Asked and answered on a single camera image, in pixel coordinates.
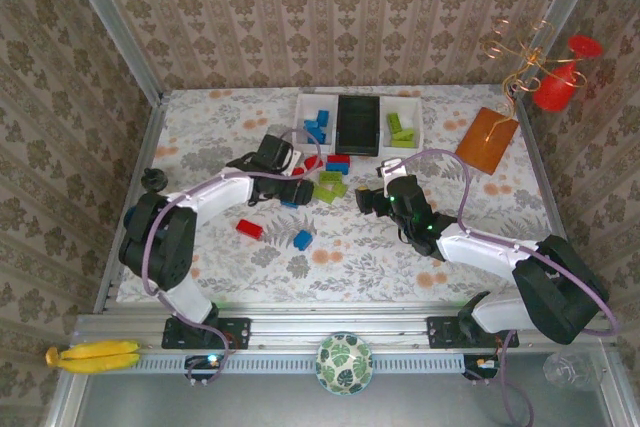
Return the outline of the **white plastic bin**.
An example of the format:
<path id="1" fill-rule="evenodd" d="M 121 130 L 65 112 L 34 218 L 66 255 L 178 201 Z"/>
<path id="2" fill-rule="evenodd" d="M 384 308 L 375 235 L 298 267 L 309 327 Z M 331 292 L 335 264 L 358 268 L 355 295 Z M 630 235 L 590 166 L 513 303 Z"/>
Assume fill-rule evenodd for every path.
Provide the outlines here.
<path id="1" fill-rule="evenodd" d="M 386 119 L 386 115 L 391 112 L 396 112 L 399 115 L 403 129 L 414 130 L 414 147 L 412 149 L 393 148 L 391 146 L 392 134 Z M 424 140 L 422 100 L 418 97 L 382 96 L 380 98 L 380 128 L 381 150 L 400 150 L 402 154 L 416 153 L 422 148 Z"/>
<path id="2" fill-rule="evenodd" d="M 303 129 L 304 120 L 315 120 L 319 110 L 329 111 L 329 122 L 322 128 L 326 133 L 326 144 L 320 145 L 323 154 L 335 153 L 336 118 L 338 108 L 337 94 L 307 94 L 298 95 L 292 134 L 293 145 L 303 153 L 316 153 L 315 144 L 306 135 L 299 132 Z"/>

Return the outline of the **black plastic bin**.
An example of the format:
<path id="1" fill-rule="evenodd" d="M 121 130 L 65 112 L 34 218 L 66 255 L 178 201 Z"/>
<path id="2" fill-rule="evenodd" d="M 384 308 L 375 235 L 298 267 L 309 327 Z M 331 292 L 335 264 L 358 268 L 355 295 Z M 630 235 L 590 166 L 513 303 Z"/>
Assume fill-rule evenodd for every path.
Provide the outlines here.
<path id="1" fill-rule="evenodd" d="M 377 157 L 380 134 L 379 96 L 338 96 L 336 154 Z"/>

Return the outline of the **small black knob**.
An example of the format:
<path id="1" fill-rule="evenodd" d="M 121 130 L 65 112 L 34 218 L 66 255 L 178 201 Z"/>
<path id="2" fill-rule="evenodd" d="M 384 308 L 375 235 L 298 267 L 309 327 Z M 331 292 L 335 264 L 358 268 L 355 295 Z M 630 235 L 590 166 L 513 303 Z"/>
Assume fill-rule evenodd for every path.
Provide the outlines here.
<path id="1" fill-rule="evenodd" d="M 162 169 L 145 168 L 140 182 L 145 192 L 159 193 L 166 188 L 168 178 Z"/>

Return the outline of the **leaf pattern bowl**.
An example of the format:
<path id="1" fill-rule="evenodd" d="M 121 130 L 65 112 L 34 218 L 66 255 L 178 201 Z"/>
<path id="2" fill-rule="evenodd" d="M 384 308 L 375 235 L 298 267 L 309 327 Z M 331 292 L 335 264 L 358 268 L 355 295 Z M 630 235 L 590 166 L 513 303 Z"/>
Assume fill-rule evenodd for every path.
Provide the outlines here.
<path id="1" fill-rule="evenodd" d="M 373 377 L 372 351 L 356 334 L 331 334 L 317 349 L 315 373 L 328 392 L 339 396 L 357 394 Z"/>

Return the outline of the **small black controller board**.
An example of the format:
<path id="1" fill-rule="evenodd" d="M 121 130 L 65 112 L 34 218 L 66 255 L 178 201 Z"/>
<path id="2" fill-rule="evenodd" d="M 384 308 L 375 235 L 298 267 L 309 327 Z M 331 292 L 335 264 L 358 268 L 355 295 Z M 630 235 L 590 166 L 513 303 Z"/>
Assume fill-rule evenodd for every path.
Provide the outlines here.
<path id="1" fill-rule="evenodd" d="M 184 362 L 185 377 L 191 385 L 207 385 L 217 375 L 223 360 L 220 354 L 188 356 Z"/>
<path id="2" fill-rule="evenodd" d="M 463 361 L 463 376 L 470 381 L 494 379 L 500 368 L 499 360 L 496 357 L 464 354 Z"/>

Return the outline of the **red plastic goblet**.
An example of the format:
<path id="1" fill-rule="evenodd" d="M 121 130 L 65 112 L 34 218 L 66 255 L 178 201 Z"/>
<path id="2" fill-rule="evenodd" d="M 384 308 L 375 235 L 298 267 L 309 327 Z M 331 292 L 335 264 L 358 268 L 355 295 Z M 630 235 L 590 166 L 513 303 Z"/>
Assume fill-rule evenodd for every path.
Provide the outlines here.
<path id="1" fill-rule="evenodd" d="M 588 83 L 586 76 L 579 68 L 579 63 L 599 57 L 603 53 L 601 44 L 586 35 L 572 35 L 567 46 L 570 58 L 549 60 L 552 69 L 541 68 L 544 77 L 538 82 L 533 93 L 533 102 L 540 109 L 549 112 L 564 110 L 576 90 Z"/>

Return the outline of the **clear drinking glass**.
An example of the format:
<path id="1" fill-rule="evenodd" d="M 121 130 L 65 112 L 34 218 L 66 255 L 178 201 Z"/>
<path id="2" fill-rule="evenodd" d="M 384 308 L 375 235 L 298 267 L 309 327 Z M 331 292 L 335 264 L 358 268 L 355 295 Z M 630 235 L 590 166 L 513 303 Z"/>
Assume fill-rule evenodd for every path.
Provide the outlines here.
<path id="1" fill-rule="evenodd" d="M 543 364 L 546 380 L 558 387 L 576 391 L 595 389 L 600 383 L 600 371 L 591 356 L 584 352 L 557 352 Z"/>

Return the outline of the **yellow banana bunch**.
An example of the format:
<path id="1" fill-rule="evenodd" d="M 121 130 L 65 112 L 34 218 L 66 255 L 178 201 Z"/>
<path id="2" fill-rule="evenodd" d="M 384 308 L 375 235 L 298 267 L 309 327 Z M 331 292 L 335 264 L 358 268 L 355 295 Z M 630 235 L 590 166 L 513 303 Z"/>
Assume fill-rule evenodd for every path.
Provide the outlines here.
<path id="1" fill-rule="evenodd" d="M 97 374 L 133 367 L 140 359 L 140 344 L 132 340 L 83 343 L 60 352 L 50 347 L 45 354 L 49 367 L 74 374 Z"/>

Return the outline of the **aluminium side rail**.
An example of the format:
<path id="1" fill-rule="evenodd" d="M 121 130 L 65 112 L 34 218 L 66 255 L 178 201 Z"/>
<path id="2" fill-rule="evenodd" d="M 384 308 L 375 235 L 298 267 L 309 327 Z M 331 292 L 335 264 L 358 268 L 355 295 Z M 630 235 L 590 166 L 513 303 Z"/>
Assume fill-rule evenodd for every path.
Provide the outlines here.
<path id="1" fill-rule="evenodd" d="M 540 309 L 543 315 L 563 316 L 565 313 L 577 313 L 580 302 L 587 300 L 587 306 L 592 304 L 590 298 L 564 274 L 557 272 L 548 261 L 554 261 L 561 266 L 561 259 L 551 251 L 558 247 L 567 253 L 569 246 L 565 242 L 566 233 L 560 220 L 557 206 L 542 158 L 535 141 L 533 130 L 521 100 L 517 100 L 516 117 L 525 140 L 529 158 L 537 180 L 541 198 L 551 227 L 551 235 L 544 240 L 534 241 L 532 247 L 526 247 L 527 257 L 518 261 L 515 269 L 515 280 L 529 313 Z"/>
<path id="2" fill-rule="evenodd" d="M 110 292 L 118 288 L 122 272 L 125 267 L 119 261 L 119 250 L 126 234 L 124 219 L 128 210 L 137 203 L 142 194 L 141 177 L 145 168 L 151 166 L 155 156 L 155 150 L 163 128 L 167 105 L 170 102 L 170 94 L 162 94 L 159 102 L 151 110 L 149 121 L 142 139 L 136 164 L 131 176 L 131 182 L 124 200 L 121 216 L 115 230 L 114 239 L 106 261 L 103 278 L 96 297 L 93 314 L 102 314 L 110 299 Z"/>

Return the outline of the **wide aluminium base rail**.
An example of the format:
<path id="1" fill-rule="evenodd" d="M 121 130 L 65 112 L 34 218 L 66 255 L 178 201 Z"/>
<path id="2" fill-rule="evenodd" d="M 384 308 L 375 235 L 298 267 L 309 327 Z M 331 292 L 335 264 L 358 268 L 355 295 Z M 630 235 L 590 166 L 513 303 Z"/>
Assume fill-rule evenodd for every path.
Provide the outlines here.
<path id="1" fill-rule="evenodd" d="M 251 320 L 251 352 L 308 353 L 331 333 L 354 332 L 385 353 L 428 350 L 427 319 L 454 316 L 459 308 L 444 304 L 287 304 L 234 305 L 220 310 L 222 318 Z M 158 304 L 112 305 L 100 314 L 81 315 L 74 342 L 130 339 L 149 352 L 160 349 L 169 312 Z"/>

